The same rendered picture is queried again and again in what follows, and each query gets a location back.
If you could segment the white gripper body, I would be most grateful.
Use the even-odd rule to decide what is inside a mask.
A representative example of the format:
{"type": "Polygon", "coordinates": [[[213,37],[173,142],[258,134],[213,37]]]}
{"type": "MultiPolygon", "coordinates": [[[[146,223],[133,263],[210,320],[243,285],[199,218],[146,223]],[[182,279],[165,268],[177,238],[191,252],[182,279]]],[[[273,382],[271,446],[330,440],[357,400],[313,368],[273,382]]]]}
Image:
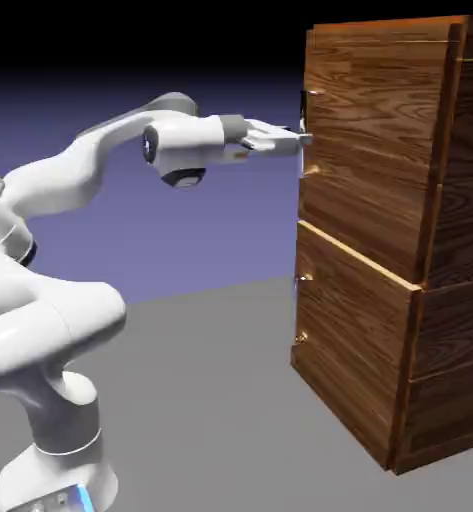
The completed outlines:
{"type": "Polygon", "coordinates": [[[263,155],[292,156],[301,150],[301,137],[282,126],[257,119],[246,119],[246,135],[240,140],[245,149],[263,155]]]}

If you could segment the long metal door handle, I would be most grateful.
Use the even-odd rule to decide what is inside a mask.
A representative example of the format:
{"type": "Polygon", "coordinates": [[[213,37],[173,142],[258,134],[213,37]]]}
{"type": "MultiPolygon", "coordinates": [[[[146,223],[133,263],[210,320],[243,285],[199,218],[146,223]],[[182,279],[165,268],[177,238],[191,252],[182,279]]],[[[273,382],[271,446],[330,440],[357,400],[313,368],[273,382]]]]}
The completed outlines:
{"type": "Polygon", "coordinates": [[[309,130],[309,100],[314,92],[306,91],[303,89],[300,93],[300,114],[299,114],[299,132],[300,134],[308,133],[313,136],[313,141],[310,145],[302,145],[300,151],[300,169],[299,178],[307,178],[311,175],[317,175],[322,172],[322,157],[321,157],[321,140],[316,132],[312,133],[309,130]]]}

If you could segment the tall wooden cabinet door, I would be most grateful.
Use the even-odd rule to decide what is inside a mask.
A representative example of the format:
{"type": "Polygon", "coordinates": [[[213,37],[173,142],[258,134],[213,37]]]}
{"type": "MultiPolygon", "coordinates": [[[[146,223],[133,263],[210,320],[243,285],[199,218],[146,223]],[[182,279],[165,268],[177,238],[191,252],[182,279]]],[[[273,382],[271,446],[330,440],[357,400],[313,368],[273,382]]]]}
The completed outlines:
{"type": "Polygon", "coordinates": [[[322,172],[303,217],[406,281],[424,280],[462,47],[463,16],[320,24],[304,89],[322,172]]]}

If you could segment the dark wood cabinet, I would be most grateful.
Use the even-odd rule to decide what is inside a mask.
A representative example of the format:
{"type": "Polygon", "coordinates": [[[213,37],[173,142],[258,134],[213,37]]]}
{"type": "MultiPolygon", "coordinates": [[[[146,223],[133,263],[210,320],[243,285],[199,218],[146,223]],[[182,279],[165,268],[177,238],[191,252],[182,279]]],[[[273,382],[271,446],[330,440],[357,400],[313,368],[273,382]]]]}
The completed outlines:
{"type": "Polygon", "coordinates": [[[473,448],[473,15],[457,60],[430,254],[406,356],[391,464],[397,474],[473,448]]]}

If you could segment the short wooden cabinet door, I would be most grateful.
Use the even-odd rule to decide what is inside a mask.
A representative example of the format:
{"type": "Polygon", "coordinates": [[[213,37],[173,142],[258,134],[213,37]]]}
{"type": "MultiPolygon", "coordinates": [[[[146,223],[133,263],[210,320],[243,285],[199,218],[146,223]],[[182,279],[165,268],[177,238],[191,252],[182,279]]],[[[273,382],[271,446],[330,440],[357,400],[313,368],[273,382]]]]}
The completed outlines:
{"type": "Polygon", "coordinates": [[[303,272],[314,276],[304,292],[309,337],[293,344],[292,366],[387,468],[421,288],[299,221],[296,275],[303,272]]]}

